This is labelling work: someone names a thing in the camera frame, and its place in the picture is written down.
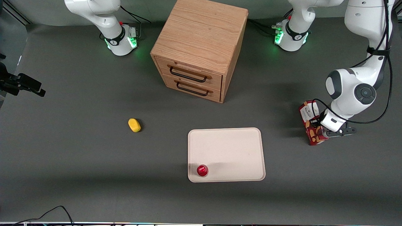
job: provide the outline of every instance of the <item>drawer handle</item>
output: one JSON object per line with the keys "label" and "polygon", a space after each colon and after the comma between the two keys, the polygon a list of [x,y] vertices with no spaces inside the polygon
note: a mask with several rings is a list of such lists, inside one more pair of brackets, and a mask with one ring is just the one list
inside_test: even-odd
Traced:
{"label": "drawer handle", "polygon": [[180,87],[179,84],[180,84],[179,82],[177,82],[177,84],[176,84],[178,89],[181,89],[181,90],[184,90],[184,91],[187,91],[187,92],[190,92],[190,93],[194,93],[194,94],[197,94],[197,95],[200,95],[200,96],[203,96],[203,97],[206,97],[208,95],[208,93],[209,93],[208,90],[207,90],[207,93],[195,92],[195,91]]}
{"label": "drawer handle", "polygon": [[205,82],[205,81],[207,80],[207,77],[206,77],[206,76],[204,77],[203,80],[200,80],[200,79],[188,77],[188,76],[186,76],[186,75],[173,72],[172,70],[173,70],[173,67],[170,67],[170,73],[171,73],[171,74],[176,75],[176,76],[179,76],[179,77],[182,77],[182,78],[187,78],[187,79],[190,79],[190,80],[193,80],[193,81],[196,81],[196,82]]}

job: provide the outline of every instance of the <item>green led light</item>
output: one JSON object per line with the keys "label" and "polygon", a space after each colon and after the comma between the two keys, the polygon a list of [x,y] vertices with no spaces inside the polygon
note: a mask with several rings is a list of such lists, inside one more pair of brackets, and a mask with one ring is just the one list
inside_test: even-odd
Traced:
{"label": "green led light", "polygon": [[137,39],[136,38],[130,38],[127,37],[128,42],[130,43],[131,47],[134,49],[137,47]]}
{"label": "green led light", "polygon": [[307,36],[308,36],[308,32],[307,32],[307,34],[306,34],[306,37],[304,37],[303,44],[306,43],[306,41],[307,41]]}
{"label": "green led light", "polygon": [[279,34],[277,34],[277,37],[275,38],[275,43],[280,44],[282,37],[283,37],[283,31],[281,31]]}
{"label": "green led light", "polygon": [[106,41],[106,39],[105,39],[105,42],[107,44],[107,48],[110,49],[109,43]]}

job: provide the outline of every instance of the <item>red button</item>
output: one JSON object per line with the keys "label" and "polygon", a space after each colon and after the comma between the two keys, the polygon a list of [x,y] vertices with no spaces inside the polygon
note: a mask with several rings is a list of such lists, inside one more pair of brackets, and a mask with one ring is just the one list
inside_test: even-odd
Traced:
{"label": "red button", "polygon": [[200,165],[197,168],[197,173],[198,175],[200,175],[201,177],[205,177],[208,174],[208,167],[205,165]]}

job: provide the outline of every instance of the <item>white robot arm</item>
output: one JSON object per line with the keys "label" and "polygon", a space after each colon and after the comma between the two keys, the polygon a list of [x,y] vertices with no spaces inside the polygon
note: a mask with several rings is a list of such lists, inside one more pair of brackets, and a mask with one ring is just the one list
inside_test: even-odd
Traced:
{"label": "white robot arm", "polygon": [[120,9],[120,0],[64,0],[64,3],[70,12],[86,18],[98,27],[108,48],[115,55],[127,55],[137,47],[135,28],[121,25],[111,14]]}
{"label": "white robot arm", "polygon": [[[391,10],[395,0],[388,3],[388,21],[391,21]],[[333,99],[331,109],[321,125],[338,131],[345,123],[344,119],[364,111],[375,101],[376,90],[381,86],[384,76],[388,43],[386,32],[386,17],[383,0],[349,0],[346,9],[345,24],[353,33],[366,37],[369,40],[367,57],[363,65],[355,68],[338,69],[332,71],[326,80],[326,89]],[[388,23],[388,34],[391,36],[392,23]]]}
{"label": "white robot arm", "polygon": [[275,44],[286,51],[297,51],[306,42],[308,29],[313,23],[316,13],[313,7],[338,6],[344,0],[288,0],[293,6],[291,20],[285,19],[277,23],[280,32]]}
{"label": "white robot arm", "polygon": [[[337,6],[343,0],[288,0],[294,9],[291,19],[277,23],[280,32],[275,44],[286,51],[298,50],[306,41],[307,30],[315,18],[312,7]],[[353,33],[369,40],[368,59],[360,67],[332,71],[326,79],[326,89],[333,99],[321,125],[338,131],[352,116],[364,111],[375,101],[376,90],[383,82],[384,66],[389,52],[387,40],[392,33],[391,9],[388,2],[388,23],[384,0],[349,0],[345,25]],[[384,38],[388,26],[389,37]]]}

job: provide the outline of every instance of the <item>yellow sponge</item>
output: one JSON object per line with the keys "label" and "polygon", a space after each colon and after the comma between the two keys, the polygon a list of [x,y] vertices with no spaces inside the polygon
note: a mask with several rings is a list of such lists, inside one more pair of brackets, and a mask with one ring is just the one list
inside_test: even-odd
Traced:
{"label": "yellow sponge", "polygon": [[139,132],[141,130],[141,126],[139,125],[139,122],[136,119],[128,120],[128,126],[134,133]]}

